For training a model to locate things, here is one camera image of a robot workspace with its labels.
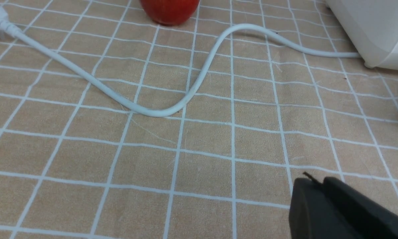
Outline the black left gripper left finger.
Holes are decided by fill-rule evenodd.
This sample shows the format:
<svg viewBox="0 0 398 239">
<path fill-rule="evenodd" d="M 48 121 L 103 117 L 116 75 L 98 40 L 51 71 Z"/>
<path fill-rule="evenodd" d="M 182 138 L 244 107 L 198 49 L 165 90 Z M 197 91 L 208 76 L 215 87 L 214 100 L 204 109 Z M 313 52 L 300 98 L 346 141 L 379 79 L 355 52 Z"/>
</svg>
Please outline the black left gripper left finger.
<svg viewBox="0 0 398 239">
<path fill-rule="evenodd" d="M 362 239 L 335 208 L 311 174 L 294 180 L 289 210 L 292 239 Z"/>
</svg>

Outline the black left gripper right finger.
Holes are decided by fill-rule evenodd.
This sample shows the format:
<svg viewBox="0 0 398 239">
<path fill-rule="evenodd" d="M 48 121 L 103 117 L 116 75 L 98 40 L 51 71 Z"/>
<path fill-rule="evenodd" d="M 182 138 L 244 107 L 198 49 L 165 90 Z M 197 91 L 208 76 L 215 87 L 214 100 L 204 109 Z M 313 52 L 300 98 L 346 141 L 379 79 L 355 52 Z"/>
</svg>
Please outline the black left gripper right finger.
<svg viewBox="0 0 398 239">
<path fill-rule="evenodd" d="M 362 239 L 398 239 L 398 215 L 338 178 L 324 178 L 322 189 Z"/>
</svg>

